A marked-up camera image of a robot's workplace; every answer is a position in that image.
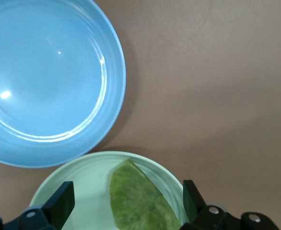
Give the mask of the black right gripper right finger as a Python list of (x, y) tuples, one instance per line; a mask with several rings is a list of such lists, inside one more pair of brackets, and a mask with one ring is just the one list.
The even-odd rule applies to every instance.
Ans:
[(180, 230), (241, 230), (241, 220), (206, 204), (192, 180), (183, 181), (183, 206), (188, 222)]

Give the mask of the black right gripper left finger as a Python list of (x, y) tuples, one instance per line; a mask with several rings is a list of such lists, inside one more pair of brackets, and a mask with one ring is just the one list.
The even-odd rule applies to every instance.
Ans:
[(23, 212), (18, 223), (21, 230), (61, 230), (74, 209), (74, 185), (64, 182), (41, 206)]

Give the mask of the green lettuce leaf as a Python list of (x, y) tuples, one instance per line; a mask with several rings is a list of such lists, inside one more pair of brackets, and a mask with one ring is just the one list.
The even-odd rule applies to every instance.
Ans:
[(110, 205), (119, 230), (179, 230), (181, 223), (168, 201), (132, 160), (111, 175)]

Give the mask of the light green round plate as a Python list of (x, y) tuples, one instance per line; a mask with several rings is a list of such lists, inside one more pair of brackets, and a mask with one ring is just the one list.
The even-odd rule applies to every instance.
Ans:
[[(74, 184), (75, 207), (62, 230), (121, 230), (110, 203), (113, 171), (130, 159), (163, 194), (181, 224), (188, 222), (183, 206), (183, 186), (166, 168), (146, 157), (121, 151), (92, 153), (55, 170), (40, 185), (30, 204), (43, 204), (65, 181)], [(137, 230), (126, 224), (122, 230)]]

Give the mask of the blue round plate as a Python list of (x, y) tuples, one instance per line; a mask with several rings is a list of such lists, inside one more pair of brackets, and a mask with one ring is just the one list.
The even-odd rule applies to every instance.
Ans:
[(0, 0), (0, 162), (45, 168), (92, 150), (124, 100), (118, 36), (93, 0)]

